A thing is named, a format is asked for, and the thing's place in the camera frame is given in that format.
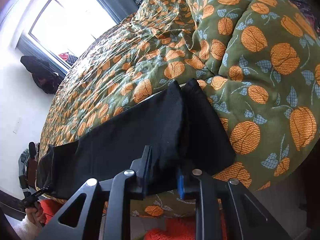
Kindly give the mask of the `person's left hand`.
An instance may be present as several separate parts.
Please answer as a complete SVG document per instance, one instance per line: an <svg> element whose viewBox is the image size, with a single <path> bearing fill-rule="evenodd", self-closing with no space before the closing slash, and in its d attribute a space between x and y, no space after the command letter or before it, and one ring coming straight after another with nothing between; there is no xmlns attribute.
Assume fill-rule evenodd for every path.
<svg viewBox="0 0 320 240"><path fill-rule="evenodd" d="M29 221L34 225L38 226L46 223L46 214L44 213L40 202L35 202L32 207L26 207L25 212Z"/></svg>

